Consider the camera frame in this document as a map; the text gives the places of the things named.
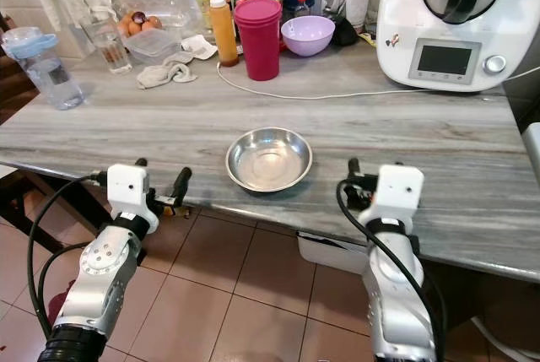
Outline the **magenta plastic cup with lid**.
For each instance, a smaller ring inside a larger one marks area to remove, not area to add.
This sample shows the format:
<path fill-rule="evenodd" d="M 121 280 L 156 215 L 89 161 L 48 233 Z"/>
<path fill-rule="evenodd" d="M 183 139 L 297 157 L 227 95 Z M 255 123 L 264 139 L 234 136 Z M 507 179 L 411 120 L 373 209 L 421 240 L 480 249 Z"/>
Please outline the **magenta plastic cup with lid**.
<path fill-rule="evenodd" d="M 282 4 L 278 0 L 240 1 L 233 10 L 251 80 L 267 81 L 280 73 L 281 14 Z"/>

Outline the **grey crumpled cloth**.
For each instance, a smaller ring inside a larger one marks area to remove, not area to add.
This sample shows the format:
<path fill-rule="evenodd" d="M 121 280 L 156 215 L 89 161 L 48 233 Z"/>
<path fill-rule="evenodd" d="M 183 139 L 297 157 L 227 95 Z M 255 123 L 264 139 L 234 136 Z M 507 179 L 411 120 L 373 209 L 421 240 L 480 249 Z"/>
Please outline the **grey crumpled cloth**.
<path fill-rule="evenodd" d="M 193 82 L 197 75 L 193 75 L 188 67 L 194 56 L 185 51 L 177 52 L 165 59 L 162 64 L 147 66 L 136 77 L 140 89 L 152 89 L 170 82 Z"/>

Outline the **stainless steel bowl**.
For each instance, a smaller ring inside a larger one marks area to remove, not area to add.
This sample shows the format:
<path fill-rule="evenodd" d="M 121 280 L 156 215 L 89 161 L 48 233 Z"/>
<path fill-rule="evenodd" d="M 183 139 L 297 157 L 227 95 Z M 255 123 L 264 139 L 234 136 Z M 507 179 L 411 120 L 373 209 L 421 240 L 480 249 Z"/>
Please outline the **stainless steel bowl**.
<path fill-rule="evenodd" d="M 248 192 L 281 192 L 304 180 L 314 162 L 311 146 L 297 132 L 260 127 L 240 135 L 226 150 L 228 177 Z"/>

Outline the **dark red floor cloth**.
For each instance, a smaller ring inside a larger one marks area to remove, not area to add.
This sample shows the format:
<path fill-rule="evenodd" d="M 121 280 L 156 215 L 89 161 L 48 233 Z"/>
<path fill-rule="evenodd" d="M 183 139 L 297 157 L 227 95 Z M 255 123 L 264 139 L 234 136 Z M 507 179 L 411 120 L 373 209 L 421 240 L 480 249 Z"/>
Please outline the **dark red floor cloth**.
<path fill-rule="evenodd" d="M 49 320 L 49 324 L 51 327 L 55 323 L 57 323 L 57 318 L 59 316 L 59 312 L 61 312 L 62 308 L 64 307 L 66 298 L 68 296 L 68 292 L 64 291 L 61 293 L 58 293 L 57 295 L 54 295 L 49 300 L 49 304 L 47 304 L 47 320 Z"/>

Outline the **purple plastic bowl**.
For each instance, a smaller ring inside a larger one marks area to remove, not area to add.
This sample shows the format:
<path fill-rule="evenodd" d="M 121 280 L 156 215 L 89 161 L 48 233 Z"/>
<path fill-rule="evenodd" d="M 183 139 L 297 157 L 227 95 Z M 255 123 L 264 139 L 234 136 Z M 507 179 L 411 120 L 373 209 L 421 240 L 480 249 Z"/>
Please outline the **purple plastic bowl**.
<path fill-rule="evenodd" d="M 305 15 L 286 21 L 281 27 L 281 34 L 290 52 L 301 57 L 312 57 L 327 49 L 335 28 L 331 19 Z"/>

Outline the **white kitchen machine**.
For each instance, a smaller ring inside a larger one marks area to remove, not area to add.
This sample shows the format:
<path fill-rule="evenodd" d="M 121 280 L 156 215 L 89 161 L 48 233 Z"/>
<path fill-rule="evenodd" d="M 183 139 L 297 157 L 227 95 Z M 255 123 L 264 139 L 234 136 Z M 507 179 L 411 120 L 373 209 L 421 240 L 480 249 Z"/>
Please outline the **white kitchen machine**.
<path fill-rule="evenodd" d="M 512 73 L 492 30 L 447 24 L 424 0 L 381 0 L 375 56 L 390 80 L 421 89 L 478 92 Z"/>

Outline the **clear water bottle blue lid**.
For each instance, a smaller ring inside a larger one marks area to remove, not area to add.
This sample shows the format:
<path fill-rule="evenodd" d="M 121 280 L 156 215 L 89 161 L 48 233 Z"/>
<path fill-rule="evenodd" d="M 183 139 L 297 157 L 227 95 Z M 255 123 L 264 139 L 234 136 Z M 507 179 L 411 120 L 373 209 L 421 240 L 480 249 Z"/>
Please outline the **clear water bottle blue lid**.
<path fill-rule="evenodd" d="M 65 111 L 84 103 L 84 92 L 55 52 L 57 43 L 57 35 L 34 26 L 11 28 L 1 39 L 4 52 L 19 63 L 51 106 Z"/>

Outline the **clear plastic lidded container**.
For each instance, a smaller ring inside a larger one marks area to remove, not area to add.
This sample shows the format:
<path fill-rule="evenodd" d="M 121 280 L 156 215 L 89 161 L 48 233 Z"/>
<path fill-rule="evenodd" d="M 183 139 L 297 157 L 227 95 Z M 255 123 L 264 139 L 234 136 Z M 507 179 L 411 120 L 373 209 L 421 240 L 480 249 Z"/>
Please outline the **clear plastic lidded container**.
<path fill-rule="evenodd" d="M 124 46 L 132 57 L 143 64 L 157 65 L 170 55 L 181 52 L 181 43 L 165 30 L 143 30 L 124 39 Z"/>

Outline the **clear drinking glass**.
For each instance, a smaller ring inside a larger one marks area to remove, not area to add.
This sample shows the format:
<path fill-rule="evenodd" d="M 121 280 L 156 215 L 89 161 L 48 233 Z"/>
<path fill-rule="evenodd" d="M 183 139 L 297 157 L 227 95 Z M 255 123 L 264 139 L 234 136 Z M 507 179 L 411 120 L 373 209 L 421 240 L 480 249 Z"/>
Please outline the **clear drinking glass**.
<path fill-rule="evenodd" d="M 123 45 L 123 34 L 110 14 L 91 14 L 84 30 L 95 48 L 103 54 L 111 73 L 124 75 L 132 70 L 132 63 Z"/>

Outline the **white plastic bin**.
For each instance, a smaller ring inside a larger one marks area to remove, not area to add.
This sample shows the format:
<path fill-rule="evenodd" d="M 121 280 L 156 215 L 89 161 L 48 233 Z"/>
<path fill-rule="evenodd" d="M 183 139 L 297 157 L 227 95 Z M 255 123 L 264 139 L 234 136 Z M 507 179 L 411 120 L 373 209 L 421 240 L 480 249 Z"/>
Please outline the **white plastic bin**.
<path fill-rule="evenodd" d="M 365 246 L 297 232 L 300 255 L 314 264 L 336 268 L 362 276 L 368 262 Z"/>

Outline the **white crumpled cloth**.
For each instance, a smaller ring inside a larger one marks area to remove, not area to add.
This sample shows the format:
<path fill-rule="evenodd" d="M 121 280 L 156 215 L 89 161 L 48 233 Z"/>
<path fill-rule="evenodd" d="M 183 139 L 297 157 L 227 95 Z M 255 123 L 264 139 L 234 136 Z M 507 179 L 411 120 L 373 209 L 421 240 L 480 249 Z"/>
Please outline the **white crumpled cloth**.
<path fill-rule="evenodd" d="M 192 54 L 197 60 L 206 61 L 213 57 L 219 49 L 206 41 L 204 35 L 192 35 L 181 42 L 182 50 Z"/>

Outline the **grey white appliance edge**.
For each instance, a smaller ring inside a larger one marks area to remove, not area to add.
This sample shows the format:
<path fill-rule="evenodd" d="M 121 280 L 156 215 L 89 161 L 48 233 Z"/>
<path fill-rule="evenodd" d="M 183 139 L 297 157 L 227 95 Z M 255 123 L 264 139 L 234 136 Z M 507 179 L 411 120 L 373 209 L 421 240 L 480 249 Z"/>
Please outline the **grey white appliance edge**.
<path fill-rule="evenodd" d="M 528 124 L 526 129 L 521 132 L 521 139 L 523 139 L 526 154 L 532 163 L 537 184 L 540 185 L 540 122 Z"/>

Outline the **orange sauce bottle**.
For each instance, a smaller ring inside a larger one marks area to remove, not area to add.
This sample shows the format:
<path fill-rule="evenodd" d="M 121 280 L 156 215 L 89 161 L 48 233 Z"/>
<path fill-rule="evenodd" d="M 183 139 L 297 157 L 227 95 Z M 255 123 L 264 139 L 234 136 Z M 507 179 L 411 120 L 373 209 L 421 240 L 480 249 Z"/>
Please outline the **orange sauce bottle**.
<path fill-rule="evenodd" d="M 235 27 L 227 0 L 209 0 L 209 18 L 217 49 L 219 64 L 232 68 L 239 64 L 238 46 L 235 42 Z"/>

